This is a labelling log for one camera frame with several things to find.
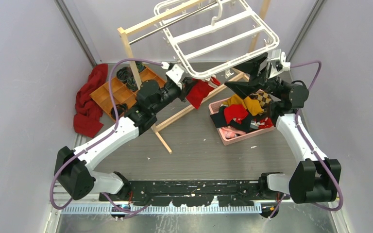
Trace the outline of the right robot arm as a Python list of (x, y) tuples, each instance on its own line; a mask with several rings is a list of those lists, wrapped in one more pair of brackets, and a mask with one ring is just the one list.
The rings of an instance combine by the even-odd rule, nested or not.
[(248, 74), (246, 82), (228, 81), (225, 85), (244, 99), (258, 90), (277, 98), (267, 107), (268, 118), (289, 145), (298, 165), (291, 176), (284, 173), (263, 173), (258, 194), (271, 199), (281, 193), (297, 204), (312, 203), (317, 207), (338, 211), (344, 198), (339, 186), (341, 164), (320, 150), (308, 134), (300, 117), (312, 84), (301, 80), (286, 82), (280, 74), (293, 68), (284, 52), (266, 52), (234, 66)]

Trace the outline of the red santa sock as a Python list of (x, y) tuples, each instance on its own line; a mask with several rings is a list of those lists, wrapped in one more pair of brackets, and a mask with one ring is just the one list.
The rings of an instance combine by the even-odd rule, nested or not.
[(197, 83), (188, 93), (186, 99), (195, 109), (199, 109), (203, 99), (220, 85), (221, 83), (215, 75), (211, 76), (209, 80), (197, 80)]
[(273, 127), (272, 120), (269, 117), (266, 117), (260, 121), (257, 121), (255, 125), (258, 127), (258, 129), (268, 129)]

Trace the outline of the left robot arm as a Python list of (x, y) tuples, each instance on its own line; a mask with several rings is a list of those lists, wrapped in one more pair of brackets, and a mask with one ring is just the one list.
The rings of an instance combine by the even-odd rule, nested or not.
[(156, 80), (146, 80), (136, 94), (136, 103), (108, 130), (88, 143), (70, 149), (67, 146), (57, 153), (54, 176), (73, 200), (90, 193), (110, 193), (116, 200), (129, 197), (130, 189), (115, 172), (95, 172), (94, 168), (113, 151), (141, 136), (157, 121), (157, 113), (175, 99), (185, 101), (197, 84), (186, 77), (180, 85), (171, 79), (159, 86)]

